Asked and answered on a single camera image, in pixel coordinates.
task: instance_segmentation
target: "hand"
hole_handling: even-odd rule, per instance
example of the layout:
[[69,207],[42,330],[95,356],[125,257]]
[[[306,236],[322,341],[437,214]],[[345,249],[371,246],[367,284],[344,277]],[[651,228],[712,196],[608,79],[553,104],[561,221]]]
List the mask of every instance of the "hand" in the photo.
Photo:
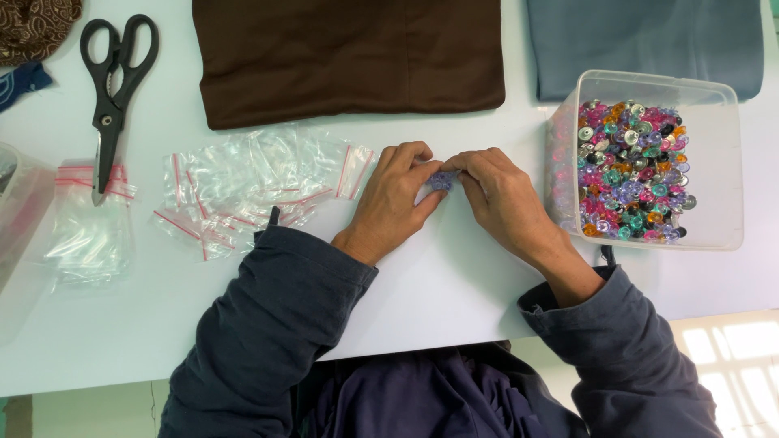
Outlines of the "hand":
[[458,169],[476,222],[546,277],[560,307],[584,302],[600,290],[603,279],[573,248],[568,234],[549,219],[530,177],[500,149],[463,152],[441,167]]
[[429,161],[433,152],[425,142],[387,147],[365,186],[349,226],[332,245],[374,266],[422,228],[446,190],[436,190],[415,207],[419,189],[443,164]]

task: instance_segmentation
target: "brown fabric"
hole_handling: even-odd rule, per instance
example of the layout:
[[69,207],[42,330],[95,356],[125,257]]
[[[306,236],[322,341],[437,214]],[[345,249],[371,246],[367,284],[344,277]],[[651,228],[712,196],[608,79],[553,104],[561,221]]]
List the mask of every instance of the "brown fabric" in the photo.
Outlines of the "brown fabric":
[[211,129],[499,107],[500,0],[193,0]]
[[43,61],[81,18],[81,0],[0,0],[0,65]]

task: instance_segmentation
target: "stack of plastic bags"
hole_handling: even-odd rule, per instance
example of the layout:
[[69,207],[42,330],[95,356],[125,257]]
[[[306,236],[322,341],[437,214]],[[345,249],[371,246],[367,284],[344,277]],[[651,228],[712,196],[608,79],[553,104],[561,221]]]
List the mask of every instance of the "stack of plastic bags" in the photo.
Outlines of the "stack of plastic bags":
[[92,203],[92,161],[66,161],[55,179],[55,223],[44,264],[56,284],[125,277],[132,261],[130,204],[138,189],[114,166],[100,206]]
[[150,220],[197,260],[247,253],[274,206],[279,225],[299,227],[327,200],[356,200],[377,158],[308,122],[231,136],[164,157],[164,201]]

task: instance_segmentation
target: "wrist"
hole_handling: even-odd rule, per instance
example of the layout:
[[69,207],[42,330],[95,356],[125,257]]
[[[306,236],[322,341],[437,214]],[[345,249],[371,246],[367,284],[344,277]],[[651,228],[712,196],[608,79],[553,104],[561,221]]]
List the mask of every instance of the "wrist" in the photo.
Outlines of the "wrist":
[[346,228],[333,238],[330,245],[360,263],[375,266],[381,257],[375,254],[375,251],[372,251],[364,242],[364,239],[360,239],[351,229]]

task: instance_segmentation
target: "white table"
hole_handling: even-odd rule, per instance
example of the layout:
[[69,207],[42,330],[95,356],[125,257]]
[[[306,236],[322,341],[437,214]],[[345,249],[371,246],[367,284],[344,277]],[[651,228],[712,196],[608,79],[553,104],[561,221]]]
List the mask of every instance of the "white table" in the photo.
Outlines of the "white table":
[[[132,210],[137,251],[132,277],[114,290],[84,296],[51,294],[50,277],[31,263],[48,239],[51,213],[0,294],[0,397],[170,376],[194,341],[203,311],[236,275],[239,258],[192,263],[169,238],[147,224],[161,201],[160,157],[210,143],[199,94],[202,63],[190,0],[87,2],[84,17],[46,69],[56,86],[26,96],[0,115],[0,141],[52,166],[89,157],[94,88],[81,61],[79,35],[93,18],[123,29],[142,12],[161,34],[157,64],[136,92],[123,140],[130,182],[141,187]],[[545,111],[534,99],[534,61],[527,11],[503,2],[506,102],[495,111],[465,115],[341,115],[319,118],[336,134],[381,150],[425,140],[436,157],[497,146],[541,188]],[[669,319],[779,307],[774,280],[779,204],[779,51],[763,1],[766,74],[760,95],[740,107],[744,153],[746,237],[734,253],[616,249],[633,281]],[[305,230],[332,238],[353,204],[331,201]],[[591,263],[597,247],[574,239]],[[462,189],[455,190],[424,229],[383,260],[338,348],[327,359],[531,336],[518,315],[519,295],[541,276],[503,251],[474,222]]]

